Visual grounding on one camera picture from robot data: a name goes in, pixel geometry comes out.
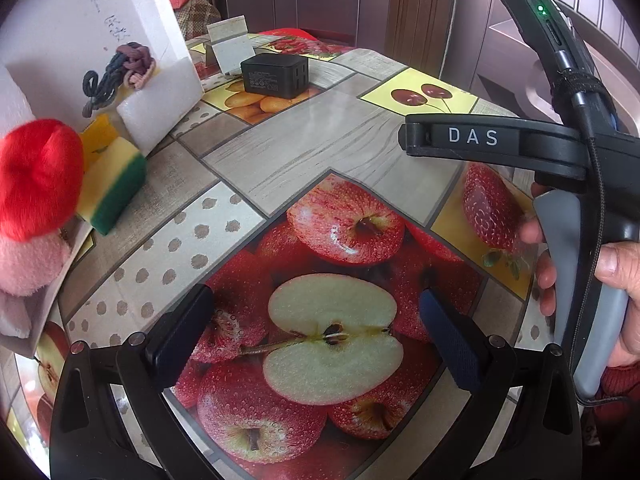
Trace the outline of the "person's right hand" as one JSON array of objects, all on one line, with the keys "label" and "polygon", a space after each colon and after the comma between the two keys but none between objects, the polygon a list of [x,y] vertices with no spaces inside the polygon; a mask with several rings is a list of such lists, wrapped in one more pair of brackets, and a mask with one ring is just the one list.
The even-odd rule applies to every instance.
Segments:
[{"label": "person's right hand", "polygon": [[599,194],[530,186],[536,216],[518,231],[547,245],[536,264],[540,312],[575,375],[639,361],[639,223],[608,214]]}]

